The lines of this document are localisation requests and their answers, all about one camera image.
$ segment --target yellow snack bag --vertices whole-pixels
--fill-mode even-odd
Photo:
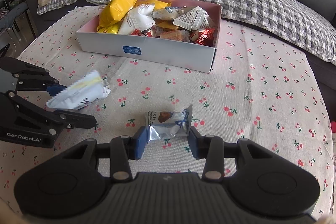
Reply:
[[[106,28],[100,28],[97,32],[102,32],[102,33],[118,33],[119,28],[121,26],[121,21],[117,22],[116,24],[106,27]]]
[[[153,4],[153,3],[155,5],[154,11],[165,8],[165,7],[171,5],[171,3],[163,2],[163,1],[160,1],[160,0],[141,0],[141,1],[137,1],[136,4],[134,5],[134,7],[137,7],[141,4],[149,5],[149,4]]]
[[[99,16],[97,30],[112,26],[123,19],[137,0],[111,0]]]
[[[178,30],[179,26],[173,25],[172,21],[164,20],[158,24],[155,24],[155,26],[164,28],[164,29],[169,29],[169,30]]]

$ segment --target table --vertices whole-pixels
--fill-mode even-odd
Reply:
[[[321,195],[313,217],[329,213],[333,194],[333,141],[330,122],[305,54],[266,34],[221,20],[219,44],[211,73],[139,59],[81,51],[75,31],[97,14],[98,7],[70,11],[39,36],[19,59],[50,70],[62,85],[70,85],[95,69],[111,93],[81,110],[95,115],[97,125],[64,130],[53,149],[0,142],[0,197],[19,212],[13,196],[16,179],[25,171],[74,144],[96,138],[133,135],[145,125],[150,110],[181,111],[193,104],[192,124],[202,135],[215,134],[226,142],[249,138],[315,175]],[[45,106],[46,92],[20,92]],[[186,137],[152,141],[139,171],[198,172],[204,160],[192,157]],[[226,160],[225,175],[235,172]],[[109,175],[109,162],[99,171]]]

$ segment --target red object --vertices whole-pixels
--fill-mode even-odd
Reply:
[[[331,133],[336,133],[336,122],[331,122]]]
[[[198,29],[190,35],[190,40],[199,45],[213,46],[215,28]]]
[[[154,37],[153,34],[152,34],[152,30],[149,29],[149,30],[145,30],[143,32],[141,32],[139,29],[135,29],[131,35],[138,35],[138,36],[141,36],[141,37]]]

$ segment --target black chair leg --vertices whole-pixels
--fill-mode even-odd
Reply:
[[[32,26],[32,24],[31,24],[31,22],[30,22],[30,20],[29,20],[29,16],[28,16],[27,11],[25,11],[25,15],[26,15],[26,17],[27,17],[27,21],[28,21],[28,24],[29,24],[29,28],[30,28],[30,30],[31,30],[31,33],[33,34],[34,39],[36,39],[36,35],[35,35],[35,32],[34,32],[33,26]]]
[[[15,30],[16,30],[17,32],[20,32],[19,26],[17,25],[17,23],[16,23],[15,20],[14,20],[14,22],[13,22],[13,25],[14,25],[14,27],[15,27]]]

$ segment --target snack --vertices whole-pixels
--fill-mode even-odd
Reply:
[[[52,97],[46,106],[57,109],[80,109],[111,92],[96,70]]]
[[[141,32],[139,29],[136,29],[131,33],[131,35],[138,35],[138,36],[141,36],[141,37],[155,37],[153,35],[152,29],[148,29],[148,30],[145,30],[143,32]]]
[[[119,28],[121,26],[121,21],[117,22],[116,24],[106,27],[106,28],[101,28],[97,32],[102,32],[102,33],[118,33]]]
[[[140,31],[150,29],[155,24],[154,20],[149,17],[153,9],[154,5],[145,4],[131,9],[121,24],[118,34],[131,34],[136,29]]]
[[[188,136],[193,116],[193,105],[182,112],[149,111],[146,115],[147,138],[151,140]]]
[[[195,44],[213,47],[214,32],[215,28],[198,29],[197,31],[193,32],[189,38]]]
[[[214,26],[208,13],[199,6],[174,19],[173,24],[190,31],[196,31],[200,28],[211,28]]]
[[[163,33],[161,33],[160,38],[176,40],[176,41],[183,41],[183,42],[190,42],[189,41],[189,32],[187,32],[185,30],[163,32]]]
[[[163,20],[172,20],[181,15],[184,15],[184,8],[166,7],[153,12],[151,17]]]
[[[168,29],[168,30],[178,30],[179,26],[173,25],[172,21],[164,20],[160,23],[155,24],[155,26]]]
[[[153,26],[152,31],[153,31],[153,37],[157,37],[157,38],[159,38],[162,33],[167,32],[166,29],[163,29],[158,26]]]
[[[112,26],[122,20],[136,1],[137,0],[111,0],[100,13],[97,31],[101,28]]]
[[[147,5],[154,4],[155,5],[154,11],[171,5],[171,3],[166,3],[160,0],[141,0],[141,1],[138,0],[136,4],[134,5],[134,8],[138,7],[140,4],[147,4]]]

